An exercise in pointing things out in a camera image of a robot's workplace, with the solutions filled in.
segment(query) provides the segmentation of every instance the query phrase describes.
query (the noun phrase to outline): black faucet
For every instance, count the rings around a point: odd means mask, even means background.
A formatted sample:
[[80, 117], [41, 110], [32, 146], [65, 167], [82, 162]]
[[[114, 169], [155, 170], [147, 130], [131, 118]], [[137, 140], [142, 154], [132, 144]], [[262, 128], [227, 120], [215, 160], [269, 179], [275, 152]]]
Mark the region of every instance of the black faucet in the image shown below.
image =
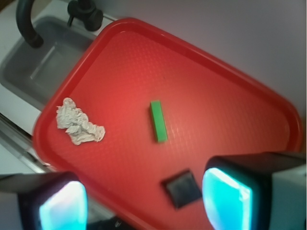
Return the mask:
[[[35, 31], [31, 22], [31, 9], [34, 0], [19, 0], [16, 10], [17, 27], [25, 41], [33, 48], [43, 45], [43, 38]], [[98, 10], [92, 0], [71, 1], [67, 11], [70, 15], [68, 26], [71, 26], [74, 17], [83, 21], [89, 31], [96, 31], [101, 27], [103, 13]]]
[[92, 0], [70, 1], [67, 7], [70, 15], [67, 25], [71, 26], [74, 17], [83, 21], [88, 31], [96, 31], [101, 27], [103, 13], [98, 10]]

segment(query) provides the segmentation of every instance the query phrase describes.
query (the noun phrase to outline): glowing blue light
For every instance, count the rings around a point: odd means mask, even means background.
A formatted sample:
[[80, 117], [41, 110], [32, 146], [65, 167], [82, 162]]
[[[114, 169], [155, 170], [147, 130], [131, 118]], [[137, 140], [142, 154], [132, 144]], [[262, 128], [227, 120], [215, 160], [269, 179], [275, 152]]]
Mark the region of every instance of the glowing blue light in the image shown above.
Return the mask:
[[217, 230], [249, 230], [252, 190], [217, 168], [205, 172], [202, 180], [207, 217]]
[[40, 208], [43, 230], [84, 230], [87, 222], [87, 196], [83, 184], [71, 181]]

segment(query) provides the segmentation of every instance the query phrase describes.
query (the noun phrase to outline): green rectangular block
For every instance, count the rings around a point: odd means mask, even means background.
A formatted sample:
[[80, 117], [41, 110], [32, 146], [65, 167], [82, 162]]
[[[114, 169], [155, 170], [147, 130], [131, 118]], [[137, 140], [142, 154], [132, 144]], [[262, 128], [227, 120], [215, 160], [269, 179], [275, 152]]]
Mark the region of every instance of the green rectangular block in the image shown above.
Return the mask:
[[153, 123], [155, 128], [155, 134], [158, 142], [167, 140], [166, 127], [164, 123], [162, 108], [160, 101], [150, 102], [150, 108], [153, 115]]

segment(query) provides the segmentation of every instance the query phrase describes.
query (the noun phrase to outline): red tray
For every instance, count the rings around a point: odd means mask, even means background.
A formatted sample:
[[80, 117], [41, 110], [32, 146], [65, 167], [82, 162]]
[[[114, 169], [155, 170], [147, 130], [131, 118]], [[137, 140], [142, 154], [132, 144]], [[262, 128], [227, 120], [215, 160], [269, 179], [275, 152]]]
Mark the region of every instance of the red tray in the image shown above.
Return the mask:
[[[65, 97], [106, 128], [72, 144], [57, 129]], [[150, 101], [160, 100], [168, 141], [157, 143]], [[214, 155], [299, 150], [294, 107], [208, 53], [136, 19], [105, 28], [52, 97], [34, 131], [42, 160], [78, 174], [89, 194], [144, 229], [210, 229], [203, 202], [175, 210], [163, 179], [190, 169], [201, 187]]]

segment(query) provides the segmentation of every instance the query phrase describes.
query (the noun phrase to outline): sink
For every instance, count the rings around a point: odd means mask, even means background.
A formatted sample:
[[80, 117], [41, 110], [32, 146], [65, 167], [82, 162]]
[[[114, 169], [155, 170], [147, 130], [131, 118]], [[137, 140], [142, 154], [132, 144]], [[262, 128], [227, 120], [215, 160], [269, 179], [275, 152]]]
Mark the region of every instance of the sink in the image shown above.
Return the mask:
[[42, 110], [96, 36], [53, 17], [34, 27], [43, 46], [34, 49], [20, 39], [0, 66], [0, 83]]

